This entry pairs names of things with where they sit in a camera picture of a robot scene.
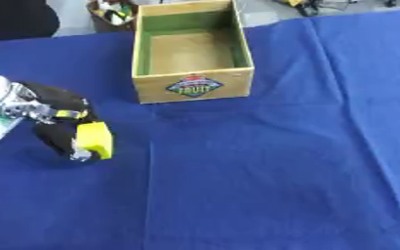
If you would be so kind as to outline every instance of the yellow block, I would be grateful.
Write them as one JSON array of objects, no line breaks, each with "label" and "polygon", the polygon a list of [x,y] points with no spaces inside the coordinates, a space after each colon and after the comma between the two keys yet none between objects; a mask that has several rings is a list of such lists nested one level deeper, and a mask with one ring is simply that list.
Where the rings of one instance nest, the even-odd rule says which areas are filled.
[{"label": "yellow block", "polygon": [[97,152],[101,159],[112,157],[113,138],[104,122],[79,125],[76,141],[77,146]]},{"label": "yellow block", "polygon": [[288,0],[291,6],[295,7],[297,4],[303,3],[303,0]]}]

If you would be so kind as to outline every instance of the dark object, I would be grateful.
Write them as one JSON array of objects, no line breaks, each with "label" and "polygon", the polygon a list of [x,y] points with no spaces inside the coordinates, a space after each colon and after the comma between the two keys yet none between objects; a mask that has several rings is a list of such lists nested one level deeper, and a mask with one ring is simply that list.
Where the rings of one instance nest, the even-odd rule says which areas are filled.
[{"label": "dark object", "polygon": [[[76,138],[75,130],[77,125],[98,121],[89,103],[82,96],[62,88],[45,86],[37,83],[21,84],[36,94],[39,103],[49,104],[51,108],[57,110],[67,109],[87,112],[87,115],[80,119],[60,117],[56,118],[57,123],[55,124],[38,123],[33,128],[36,136],[58,154],[62,156],[73,155],[77,150],[72,144],[73,140]],[[99,159],[100,156],[92,151],[90,160],[94,161]]]},{"label": "dark object", "polygon": [[[284,3],[281,0],[274,0],[274,1],[278,3]],[[344,6],[338,8],[324,4],[324,0],[307,0],[301,4],[297,4],[294,8],[296,8],[299,14],[301,14],[303,17],[312,17],[312,16],[318,16],[320,14],[320,9],[323,8],[345,11],[350,4],[357,3],[357,0],[345,0],[343,3]]]},{"label": "dark object", "polygon": [[0,0],[0,40],[50,37],[59,26],[46,0]]},{"label": "dark object", "polygon": [[[110,1],[110,2],[121,2],[123,4],[128,4],[132,6],[132,12],[134,16],[138,13],[138,5],[134,4],[130,0],[120,0],[120,1]],[[92,1],[87,5],[88,11],[91,13],[91,17],[94,22],[94,28],[97,32],[111,32],[111,31],[127,31],[127,30],[135,30],[135,20],[130,21],[125,25],[113,25],[108,20],[98,16],[94,13],[95,10],[99,8],[99,3],[97,0]]]},{"label": "dark object", "polygon": [[388,0],[388,1],[386,1],[385,2],[385,6],[389,7],[389,8],[397,6],[397,0]]},{"label": "dark object", "polygon": [[299,14],[301,14],[303,17],[318,16],[319,2],[320,0],[309,0],[304,4],[297,4],[295,8],[298,10]]}]

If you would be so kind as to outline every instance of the blue table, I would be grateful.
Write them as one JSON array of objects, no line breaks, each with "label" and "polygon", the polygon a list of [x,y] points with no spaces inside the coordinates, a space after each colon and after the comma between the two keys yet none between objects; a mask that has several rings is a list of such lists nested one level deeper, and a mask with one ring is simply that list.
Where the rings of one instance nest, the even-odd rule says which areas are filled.
[{"label": "blue table", "polygon": [[131,33],[0,42],[0,74],[92,100],[115,157],[0,143],[0,249],[400,249],[400,12],[247,30],[249,98],[137,102]]}]

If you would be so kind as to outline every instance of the grey floor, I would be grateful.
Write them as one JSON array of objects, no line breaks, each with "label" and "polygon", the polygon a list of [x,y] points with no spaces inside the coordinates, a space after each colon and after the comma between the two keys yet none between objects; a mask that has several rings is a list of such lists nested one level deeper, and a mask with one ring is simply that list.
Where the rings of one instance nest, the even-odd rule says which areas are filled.
[{"label": "grey floor", "polygon": [[[94,33],[94,28],[85,5],[89,0],[48,0],[48,3],[60,16],[60,30],[57,36]],[[139,4],[158,4],[159,0],[134,0]],[[187,0],[164,0],[164,3],[183,2]],[[273,0],[236,0],[245,26],[257,26],[274,23],[280,20],[298,19],[301,16],[293,8]],[[328,7],[342,9],[346,0],[325,0]],[[400,10],[398,7],[385,8],[384,0],[358,0],[348,5],[344,11],[332,8],[322,9],[322,15],[347,15],[364,12],[383,12]]]}]

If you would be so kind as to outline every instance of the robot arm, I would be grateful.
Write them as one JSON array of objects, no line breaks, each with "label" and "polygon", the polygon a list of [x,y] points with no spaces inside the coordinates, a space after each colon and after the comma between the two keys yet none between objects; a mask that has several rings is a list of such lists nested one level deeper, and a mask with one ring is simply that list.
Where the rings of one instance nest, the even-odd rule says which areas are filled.
[{"label": "robot arm", "polygon": [[71,160],[111,158],[112,135],[83,97],[42,84],[9,82],[1,76],[0,87],[0,117],[14,124],[3,128],[0,140],[17,121],[29,119],[36,123],[33,131],[42,142]]}]

